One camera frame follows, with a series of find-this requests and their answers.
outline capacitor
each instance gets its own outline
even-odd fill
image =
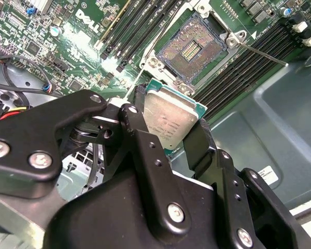
[[[288,17],[292,13],[292,10],[289,8],[280,8],[279,14],[282,17]]]
[[[62,28],[58,27],[58,26],[54,26],[50,28],[50,34],[53,37],[58,37],[59,35],[61,35],[63,32]]]

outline green circuit board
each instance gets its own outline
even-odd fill
[[[37,2],[49,5],[46,11],[27,13]],[[233,32],[245,30],[246,44],[253,45],[263,37],[275,23],[283,18],[279,12],[282,8],[290,8],[292,13],[299,12],[304,16],[311,28],[311,0],[251,0],[249,6],[244,0],[213,0],[209,3],[203,0],[193,0],[191,3],[204,2],[210,4],[213,11],[221,18]],[[148,83],[156,75],[140,73],[140,62],[145,48],[154,40],[163,27],[175,16],[175,11],[182,8],[186,1],[174,0],[0,0],[0,50],[25,56],[35,61],[48,74],[55,84],[56,90],[62,94],[69,94],[80,89],[91,89],[103,95],[104,98],[125,96],[129,87],[136,84]],[[258,8],[254,13],[252,6]],[[264,12],[266,16],[256,21],[256,16]],[[155,54],[177,35],[182,26],[198,11],[188,7],[180,13],[174,24],[158,39],[154,45]],[[211,23],[213,14],[206,17],[205,23]],[[127,28],[127,23],[134,25]],[[105,59],[102,57],[106,46],[102,46],[102,37],[108,31],[107,38],[114,39],[120,33],[120,40],[116,46],[125,44],[131,49],[139,44],[133,56],[127,57],[127,63],[118,71],[120,57],[124,54],[111,53]],[[203,91],[224,69],[233,63],[243,52],[239,48],[226,63],[210,74],[228,52],[224,51],[210,60],[200,73],[192,80],[196,93]],[[59,69],[54,64],[59,60]],[[25,61],[15,62],[17,67],[25,68],[40,79],[41,73]]]

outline metal rod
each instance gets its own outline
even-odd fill
[[[249,50],[251,50],[252,52],[255,52],[255,53],[257,53],[257,54],[260,54],[261,56],[264,56],[264,57],[268,58],[269,60],[274,61],[274,62],[276,62],[276,63],[278,63],[278,64],[280,64],[280,65],[282,65],[282,66],[289,66],[289,64],[288,64],[287,62],[278,60],[278,59],[274,58],[273,56],[270,56],[270,55],[267,54],[267,53],[264,53],[264,52],[262,52],[262,51],[259,51],[258,49],[252,48],[252,47],[250,47],[250,46],[248,46],[248,45],[245,45],[245,44],[243,44],[243,43],[239,43],[239,44],[240,44],[242,47],[244,47],[244,48],[246,48],[246,49],[249,49]]]

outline gray metal panel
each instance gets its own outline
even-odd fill
[[[311,67],[291,63],[212,125],[241,170],[270,165],[271,188],[288,208],[311,199]]]

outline mounting hole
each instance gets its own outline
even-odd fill
[[[0,99],[2,99],[3,101],[8,101],[10,100],[10,96],[8,96],[7,94],[3,93],[0,95]]]
[[[128,109],[129,109],[129,111],[131,111],[132,113],[138,113],[138,110],[136,109],[135,106],[129,106]]]
[[[113,135],[113,132],[110,129],[105,130],[104,139],[109,139]]]
[[[241,197],[239,195],[235,195],[236,200],[241,201]]]
[[[94,101],[94,102],[97,102],[97,103],[100,103],[102,100],[99,98],[99,96],[98,95],[92,95],[91,97],[90,97],[90,99],[92,100],[92,101]]]
[[[158,166],[158,167],[161,167],[162,166],[162,163],[159,159],[157,159],[155,162],[155,165]]]

